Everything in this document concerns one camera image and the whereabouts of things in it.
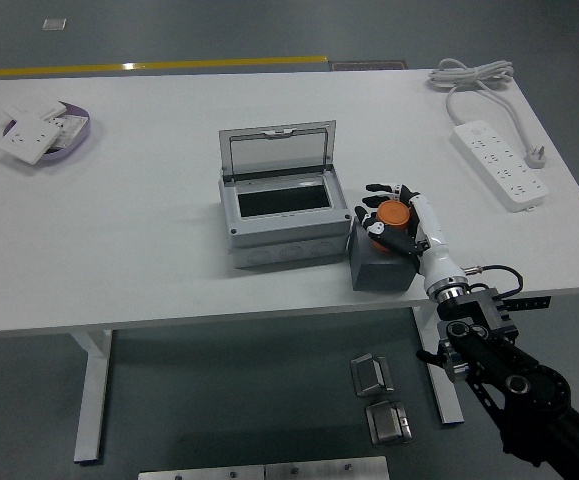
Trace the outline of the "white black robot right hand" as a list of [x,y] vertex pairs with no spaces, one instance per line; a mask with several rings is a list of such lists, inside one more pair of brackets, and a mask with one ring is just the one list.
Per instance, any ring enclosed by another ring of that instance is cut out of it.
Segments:
[[[429,203],[419,192],[403,184],[368,184],[370,193],[355,208],[356,218],[368,237],[378,245],[404,256],[424,278],[430,300],[441,303],[463,295],[468,286],[465,271],[450,257],[440,223]],[[388,200],[399,201],[413,213],[415,232],[409,234],[379,218],[378,208]]]

